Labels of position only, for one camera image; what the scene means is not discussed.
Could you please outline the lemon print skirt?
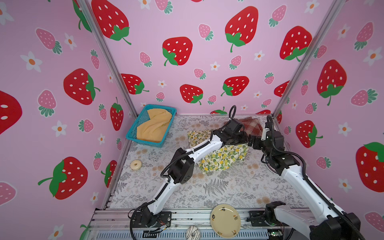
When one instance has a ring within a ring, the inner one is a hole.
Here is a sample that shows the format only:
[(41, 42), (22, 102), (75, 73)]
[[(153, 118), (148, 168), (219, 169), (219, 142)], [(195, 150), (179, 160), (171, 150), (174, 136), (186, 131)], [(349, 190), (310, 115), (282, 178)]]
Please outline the lemon print skirt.
[[(190, 147), (194, 147), (210, 138), (211, 131), (189, 131), (188, 141)], [(199, 161), (198, 166), (203, 174), (209, 172), (224, 171), (229, 169), (235, 162), (243, 161), (247, 156), (249, 147), (247, 144), (236, 146), (225, 145), (223, 148), (210, 153)]]

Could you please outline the red plaid skirt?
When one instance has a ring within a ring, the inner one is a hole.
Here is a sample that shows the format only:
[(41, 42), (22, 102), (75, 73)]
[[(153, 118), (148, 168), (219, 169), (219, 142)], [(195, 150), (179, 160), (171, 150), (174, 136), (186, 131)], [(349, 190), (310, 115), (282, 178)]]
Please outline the red plaid skirt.
[(238, 119), (244, 126), (245, 132), (248, 135), (261, 137), (263, 132), (263, 127), (258, 118), (246, 117)]

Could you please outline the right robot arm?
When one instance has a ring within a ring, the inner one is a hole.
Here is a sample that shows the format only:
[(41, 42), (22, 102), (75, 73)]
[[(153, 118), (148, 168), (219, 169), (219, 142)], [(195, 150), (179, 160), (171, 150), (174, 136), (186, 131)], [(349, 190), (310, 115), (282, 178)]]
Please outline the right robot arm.
[(295, 153), (284, 148), (280, 132), (265, 129), (262, 137), (250, 136), (250, 147), (263, 152), (265, 160), (279, 176), (286, 180), (305, 201), (313, 214), (306, 217), (281, 201), (266, 205), (261, 218), (269, 225), (284, 223), (310, 240), (362, 240), (361, 221), (336, 205), (306, 175), (306, 164)]

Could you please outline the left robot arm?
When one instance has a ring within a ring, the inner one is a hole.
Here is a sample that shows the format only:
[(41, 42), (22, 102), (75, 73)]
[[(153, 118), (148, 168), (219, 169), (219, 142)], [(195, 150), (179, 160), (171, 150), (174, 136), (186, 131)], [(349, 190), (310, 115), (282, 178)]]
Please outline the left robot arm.
[(142, 220), (150, 222), (156, 218), (173, 192), (192, 177), (195, 164), (208, 154), (225, 146), (247, 142), (248, 135), (244, 125), (236, 119), (231, 119), (223, 127), (211, 131), (210, 137), (197, 146), (187, 150), (177, 149), (170, 163), (161, 172), (161, 177), (165, 178), (165, 181), (154, 198), (138, 207)]

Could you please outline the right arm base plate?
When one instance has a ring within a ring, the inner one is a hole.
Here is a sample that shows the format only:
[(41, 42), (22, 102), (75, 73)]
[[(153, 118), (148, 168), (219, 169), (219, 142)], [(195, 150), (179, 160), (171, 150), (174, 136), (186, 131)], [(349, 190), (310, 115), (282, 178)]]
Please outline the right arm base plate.
[(250, 223), (252, 227), (287, 227), (288, 225), (281, 222), (268, 222), (265, 216), (265, 211), (249, 211), (249, 217), (246, 222)]

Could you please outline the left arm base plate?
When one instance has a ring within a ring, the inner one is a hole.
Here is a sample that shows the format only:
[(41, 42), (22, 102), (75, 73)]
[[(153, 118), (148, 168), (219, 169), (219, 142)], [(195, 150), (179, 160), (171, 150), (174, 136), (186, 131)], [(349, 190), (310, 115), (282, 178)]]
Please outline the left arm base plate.
[(131, 217), (131, 226), (133, 228), (159, 228), (161, 226), (169, 227), (172, 221), (172, 212), (160, 212), (153, 215), (151, 212), (138, 211)]

